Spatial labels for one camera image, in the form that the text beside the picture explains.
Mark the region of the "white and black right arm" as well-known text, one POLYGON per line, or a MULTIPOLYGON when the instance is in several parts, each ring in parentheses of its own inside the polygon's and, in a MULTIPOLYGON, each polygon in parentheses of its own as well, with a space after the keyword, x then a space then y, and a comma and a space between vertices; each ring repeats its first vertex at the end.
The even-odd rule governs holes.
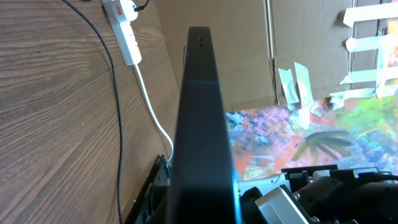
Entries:
POLYGON ((244 223, 397 223, 397 176, 377 167, 282 169, 238 192, 244 223))

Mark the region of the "smartphone with lit screen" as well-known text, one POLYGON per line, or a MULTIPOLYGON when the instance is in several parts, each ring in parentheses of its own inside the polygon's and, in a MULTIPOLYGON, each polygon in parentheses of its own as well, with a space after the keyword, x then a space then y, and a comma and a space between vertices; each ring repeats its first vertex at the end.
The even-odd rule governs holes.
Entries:
POLYGON ((167 223, 241 223, 209 27, 188 30, 167 223))

